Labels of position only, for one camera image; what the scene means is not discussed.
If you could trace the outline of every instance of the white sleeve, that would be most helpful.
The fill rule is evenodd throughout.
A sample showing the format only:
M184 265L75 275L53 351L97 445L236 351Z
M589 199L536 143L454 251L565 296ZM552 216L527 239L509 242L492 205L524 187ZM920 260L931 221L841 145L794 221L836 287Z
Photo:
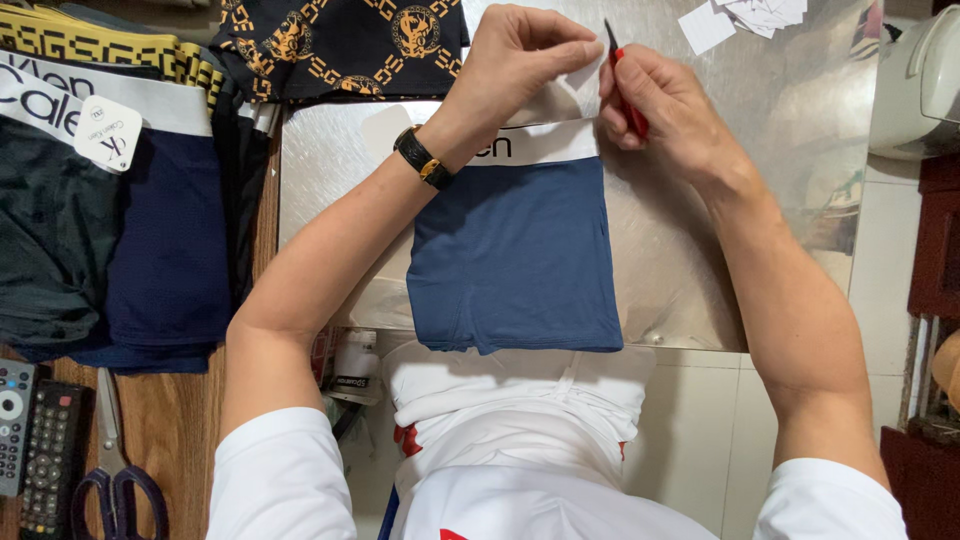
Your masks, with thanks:
M215 455L207 540L355 539L343 460L326 415L258 416Z
M783 462L754 540L906 540L900 504L876 480L826 459Z

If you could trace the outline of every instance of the stack of underwear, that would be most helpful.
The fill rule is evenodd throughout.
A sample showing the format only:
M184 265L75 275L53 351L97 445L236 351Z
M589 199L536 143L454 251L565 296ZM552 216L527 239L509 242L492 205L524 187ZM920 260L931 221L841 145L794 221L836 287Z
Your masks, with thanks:
M205 371L252 284L278 109L245 103L202 47L82 6L0 6L0 47L0 87L40 110L0 110L0 342L119 374ZM93 94L143 116L122 175L70 146L64 118ZM63 113L44 119L40 96Z
M0 95L18 97L0 101L0 342L205 371L252 288L277 103L443 97L468 44L460 0L224 0L222 21L207 50L75 4L0 5ZM90 95L143 116L123 174L73 151Z

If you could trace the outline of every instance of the scissors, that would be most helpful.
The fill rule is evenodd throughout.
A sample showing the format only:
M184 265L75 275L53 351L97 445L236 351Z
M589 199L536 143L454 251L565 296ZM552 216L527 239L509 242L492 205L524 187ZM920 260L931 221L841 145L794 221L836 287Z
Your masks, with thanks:
M107 368L97 369L97 435L100 446L97 468L77 484L70 507L70 522L75 540L93 540L86 527L86 496L97 490L100 516L104 522L104 540L147 540L136 531L136 502L133 485L140 486L154 512L154 540L169 538L167 504L150 475L123 457L123 432L120 407L113 377Z
M613 29L610 27L610 21L603 19L604 26L607 27L607 35L610 36L610 67L614 67L616 62L623 58L623 49L616 46L616 38L613 37ZM627 119L627 128L632 129L640 136L640 140L646 140L647 133L650 131L650 122L633 105L627 103L627 100L620 98L620 110Z

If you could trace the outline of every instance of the black watch strap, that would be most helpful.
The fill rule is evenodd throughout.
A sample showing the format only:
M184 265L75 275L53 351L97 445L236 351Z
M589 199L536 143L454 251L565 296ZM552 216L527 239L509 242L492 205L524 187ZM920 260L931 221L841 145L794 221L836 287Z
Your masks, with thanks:
M400 152L414 170L420 173L420 179L439 190L447 189L453 184L453 175L446 170L443 163L436 160L427 152L426 148L417 140L415 133L420 125L407 128L394 143L394 150Z

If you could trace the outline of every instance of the white shirt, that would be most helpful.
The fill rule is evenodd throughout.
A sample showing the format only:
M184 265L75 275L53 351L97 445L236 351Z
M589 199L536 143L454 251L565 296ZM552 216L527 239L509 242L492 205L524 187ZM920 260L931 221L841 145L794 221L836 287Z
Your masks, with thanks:
M398 426L422 450L396 472L391 540L715 540L666 506L620 490L653 353L437 353L383 359ZM216 453L207 538L355 538L343 462L319 410L250 420ZM905 540L897 501L822 459L781 464L755 540Z
M217 449L210 540L352 539L350 512L337 443L319 410L264 414ZM515 464L433 470L401 502L392 537L715 538L660 504ZM901 540L906 532L897 501L873 479L823 459L793 459L774 471L754 538Z

